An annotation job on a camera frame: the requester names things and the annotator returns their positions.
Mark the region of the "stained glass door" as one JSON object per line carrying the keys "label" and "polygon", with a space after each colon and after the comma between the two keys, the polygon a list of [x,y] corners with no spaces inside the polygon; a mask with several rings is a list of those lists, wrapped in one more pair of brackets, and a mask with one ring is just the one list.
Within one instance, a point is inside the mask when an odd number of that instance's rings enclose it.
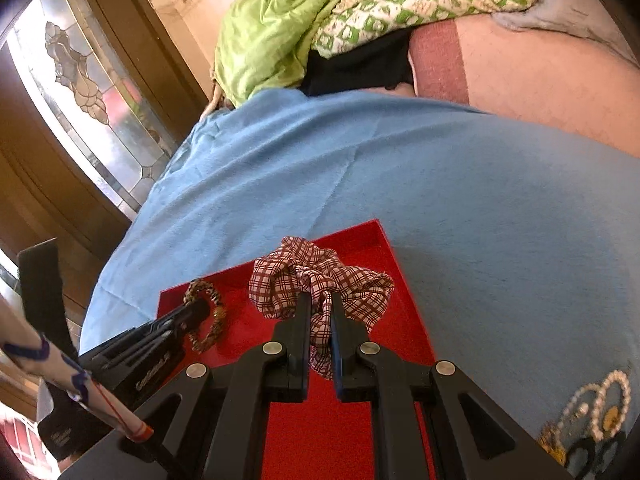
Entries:
{"label": "stained glass door", "polygon": [[25,89],[89,180],[134,219],[177,144],[88,0],[32,0],[8,36]]}

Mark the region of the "red plaid scrunchie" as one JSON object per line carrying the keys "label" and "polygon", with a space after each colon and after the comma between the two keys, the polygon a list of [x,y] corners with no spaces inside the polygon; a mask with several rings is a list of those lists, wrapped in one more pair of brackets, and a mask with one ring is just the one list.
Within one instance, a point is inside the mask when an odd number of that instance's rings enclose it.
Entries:
{"label": "red plaid scrunchie", "polygon": [[248,298],[264,318],[286,320],[295,313],[298,295],[309,294],[309,366],[321,377],[330,379],[332,296],[341,297],[350,320],[372,330],[386,312],[394,289],[393,279],[385,273],[348,266],[331,248],[286,236],[277,249],[255,260]]}

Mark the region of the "green quilted comforter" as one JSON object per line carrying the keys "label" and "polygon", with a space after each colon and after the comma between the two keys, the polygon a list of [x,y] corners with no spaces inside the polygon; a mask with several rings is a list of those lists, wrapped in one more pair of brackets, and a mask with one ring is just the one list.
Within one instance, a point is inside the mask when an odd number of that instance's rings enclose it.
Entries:
{"label": "green quilted comforter", "polygon": [[520,12],[536,0],[235,0],[222,18],[213,80],[233,105],[292,88],[309,53],[335,58],[398,29],[465,15]]}

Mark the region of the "pink bolster cushion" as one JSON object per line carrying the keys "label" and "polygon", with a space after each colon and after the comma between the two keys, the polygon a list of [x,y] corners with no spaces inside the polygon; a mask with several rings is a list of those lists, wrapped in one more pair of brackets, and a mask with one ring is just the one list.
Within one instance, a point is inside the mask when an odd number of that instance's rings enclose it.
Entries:
{"label": "pink bolster cushion", "polygon": [[639,154],[639,71],[608,48],[560,32],[511,32],[487,15],[411,35],[416,94],[577,133]]}

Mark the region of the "grey pillow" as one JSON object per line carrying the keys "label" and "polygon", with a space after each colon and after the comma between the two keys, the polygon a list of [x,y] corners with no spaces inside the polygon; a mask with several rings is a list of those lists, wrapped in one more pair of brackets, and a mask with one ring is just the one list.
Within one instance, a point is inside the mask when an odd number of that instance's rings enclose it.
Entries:
{"label": "grey pillow", "polygon": [[536,0],[526,11],[491,15],[500,26],[521,32],[526,29],[562,32],[604,44],[637,65],[628,42],[600,0]]}

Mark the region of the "blue bed blanket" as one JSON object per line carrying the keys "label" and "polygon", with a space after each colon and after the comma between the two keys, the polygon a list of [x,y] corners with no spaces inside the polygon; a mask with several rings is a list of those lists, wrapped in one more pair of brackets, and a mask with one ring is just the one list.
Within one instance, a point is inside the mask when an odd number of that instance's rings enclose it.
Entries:
{"label": "blue bed blanket", "polygon": [[[453,362],[569,474],[639,474],[639,162],[456,104],[265,90],[199,122],[104,266],[82,350],[157,320],[200,278],[227,321],[202,364],[270,341],[256,259],[297,236],[395,289],[371,340]],[[269,407],[259,478],[358,479],[371,407],[309,367]]]}

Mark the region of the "black folded cloth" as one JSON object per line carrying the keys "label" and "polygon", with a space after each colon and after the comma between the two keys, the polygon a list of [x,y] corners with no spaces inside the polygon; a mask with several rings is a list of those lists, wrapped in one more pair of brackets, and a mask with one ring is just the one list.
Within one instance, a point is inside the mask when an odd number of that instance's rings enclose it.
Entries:
{"label": "black folded cloth", "polygon": [[413,84],[409,62],[411,28],[394,30],[348,52],[324,58],[316,50],[308,56],[299,90],[305,96]]}

